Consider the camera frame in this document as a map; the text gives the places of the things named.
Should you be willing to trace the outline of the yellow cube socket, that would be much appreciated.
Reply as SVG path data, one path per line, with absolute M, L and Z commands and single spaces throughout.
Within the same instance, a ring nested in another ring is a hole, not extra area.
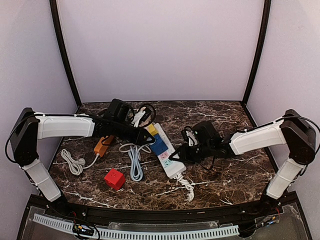
M 153 124 L 148 125 L 146 129 L 152 136 L 155 136 L 158 134 L 158 130 L 155 128 Z

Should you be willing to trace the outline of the white power strip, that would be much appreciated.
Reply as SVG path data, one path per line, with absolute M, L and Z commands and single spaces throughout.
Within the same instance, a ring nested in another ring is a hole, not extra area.
M 168 147 L 166 151 L 158 155 L 158 159 L 169 179 L 175 179 L 178 182 L 181 182 L 183 177 L 183 172 L 186 170 L 186 166 L 177 160 L 171 160 L 169 157 L 175 152 L 173 145 L 171 144 L 169 138 L 165 134 L 159 123 L 154 125 L 155 129 L 158 131 L 159 136 Z

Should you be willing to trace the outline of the blue cube socket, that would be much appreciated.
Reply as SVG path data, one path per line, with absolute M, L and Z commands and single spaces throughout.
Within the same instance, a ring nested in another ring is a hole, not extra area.
M 168 147 L 158 133 L 153 137 L 155 139 L 155 142 L 150 144 L 149 147 L 152 150 L 152 152 L 155 153 L 156 156 L 159 156 L 165 151 L 167 151 Z

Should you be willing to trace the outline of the red cube socket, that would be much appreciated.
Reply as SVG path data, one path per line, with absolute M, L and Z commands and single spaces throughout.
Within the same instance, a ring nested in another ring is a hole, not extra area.
M 126 179 L 123 173 L 120 171 L 112 168 L 104 177 L 105 183 L 113 188 L 114 190 L 118 191 L 124 185 Z

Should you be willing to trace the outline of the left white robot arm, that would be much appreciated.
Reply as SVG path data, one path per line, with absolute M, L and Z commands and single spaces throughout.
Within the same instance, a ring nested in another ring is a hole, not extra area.
M 144 128 L 112 117 L 92 114 L 49 114 L 22 110 L 5 147 L 11 147 L 8 160 L 19 165 L 49 202 L 63 199 L 64 194 L 50 176 L 37 152 L 39 140 L 61 137 L 115 136 L 138 146 L 153 144 L 155 138 Z

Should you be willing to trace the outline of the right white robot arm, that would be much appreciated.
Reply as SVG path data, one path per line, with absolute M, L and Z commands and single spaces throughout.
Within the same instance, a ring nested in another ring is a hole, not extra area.
M 202 121 L 181 132 L 185 143 L 170 156 L 171 161 L 200 163 L 205 158 L 230 159 L 257 149 L 287 145 L 289 154 L 265 189 L 269 199 L 279 199 L 298 175 L 313 162 L 320 150 L 319 126 L 288 109 L 285 114 L 261 126 L 220 136 L 213 124 Z

